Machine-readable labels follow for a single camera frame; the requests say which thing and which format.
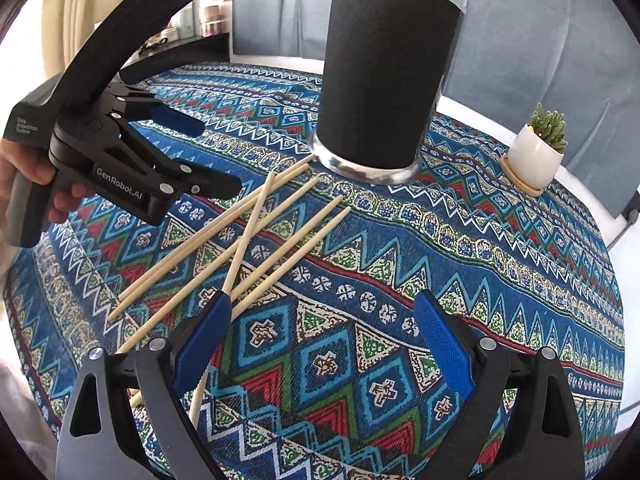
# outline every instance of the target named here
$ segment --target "table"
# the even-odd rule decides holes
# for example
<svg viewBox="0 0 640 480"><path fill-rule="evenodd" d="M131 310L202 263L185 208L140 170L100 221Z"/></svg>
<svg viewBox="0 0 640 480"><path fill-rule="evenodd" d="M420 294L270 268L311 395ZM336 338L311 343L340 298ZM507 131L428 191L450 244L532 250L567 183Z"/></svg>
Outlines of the table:
<svg viewBox="0 0 640 480"><path fill-rule="evenodd" d="M148 80L158 97L207 123L189 139L152 123L140 130L170 156L241 177L243 194L308 154L321 77L215 64ZM198 431L230 478L369 479L414 476L460 409L412 317L428 287L448 312L510 348L551 346L574 392L588 478L602 467L622 395L623 321L606 247L584 205L557 182L537 199L502 174L506 147L437 114L418 179L368 186L313 164L320 183L258 237L249 272L332 197L353 212L232 325L212 358ZM114 351L246 222L223 230L172 270L127 315L106 320L128 283L231 202L183 196L152 227L110 202L86 200L10 272L5 301L36 402L57 433L88 350ZM197 312L225 269L211 276L151 336ZM505 393L476 470L491 463L513 406ZM143 408L135 412L154 461L164 464Z"/></svg>

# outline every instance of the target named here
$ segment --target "white ceramic flower pot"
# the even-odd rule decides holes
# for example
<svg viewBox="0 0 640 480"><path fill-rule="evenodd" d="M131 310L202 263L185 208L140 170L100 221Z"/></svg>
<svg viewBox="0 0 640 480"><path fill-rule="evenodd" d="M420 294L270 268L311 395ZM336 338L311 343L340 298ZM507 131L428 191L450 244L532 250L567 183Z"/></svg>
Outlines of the white ceramic flower pot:
<svg viewBox="0 0 640 480"><path fill-rule="evenodd" d="M535 189L545 189L556 176L563 156L525 124L509 148L507 158L520 180Z"/></svg>

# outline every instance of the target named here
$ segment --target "beige curtain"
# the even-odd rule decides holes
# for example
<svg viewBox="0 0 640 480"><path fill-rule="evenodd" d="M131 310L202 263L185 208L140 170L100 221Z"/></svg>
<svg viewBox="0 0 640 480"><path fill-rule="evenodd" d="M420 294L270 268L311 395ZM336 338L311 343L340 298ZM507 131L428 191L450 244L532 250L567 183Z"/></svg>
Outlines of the beige curtain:
<svg viewBox="0 0 640 480"><path fill-rule="evenodd" d="M46 77L63 71L101 22L122 0L43 0L42 54Z"/></svg>

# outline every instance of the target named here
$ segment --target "blue gripper pad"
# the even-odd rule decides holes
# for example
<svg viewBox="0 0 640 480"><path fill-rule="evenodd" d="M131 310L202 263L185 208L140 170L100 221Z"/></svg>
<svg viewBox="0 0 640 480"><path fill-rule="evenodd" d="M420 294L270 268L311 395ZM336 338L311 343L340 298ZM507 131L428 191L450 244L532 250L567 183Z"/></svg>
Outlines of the blue gripper pad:
<svg viewBox="0 0 640 480"><path fill-rule="evenodd" d="M204 133L204 123L202 121L168 106L154 106L151 108L151 120L188 137L198 137Z"/></svg>
<svg viewBox="0 0 640 480"><path fill-rule="evenodd" d="M199 322L174 360L172 390L178 399L198 386L231 323L231 310L231 298L217 292L196 316Z"/></svg>
<svg viewBox="0 0 640 480"><path fill-rule="evenodd" d="M416 296L414 317L420 333L449 387L467 399L474 390L472 357L447 322L448 315L428 290Z"/></svg>

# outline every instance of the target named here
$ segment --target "cactus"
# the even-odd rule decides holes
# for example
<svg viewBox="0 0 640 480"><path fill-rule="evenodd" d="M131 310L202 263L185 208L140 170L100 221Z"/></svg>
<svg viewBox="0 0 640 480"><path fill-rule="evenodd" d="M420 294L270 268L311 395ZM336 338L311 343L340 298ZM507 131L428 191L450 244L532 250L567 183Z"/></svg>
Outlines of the cactus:
<svg viewBox="0 0 640 480"><path fill-rule="evenodd" d="M542 104L536 105L536 111L531 116L530 125L533 132L551 146L556 152L564 153L566 140L564 140L564 114L547 112Z"/></svg>

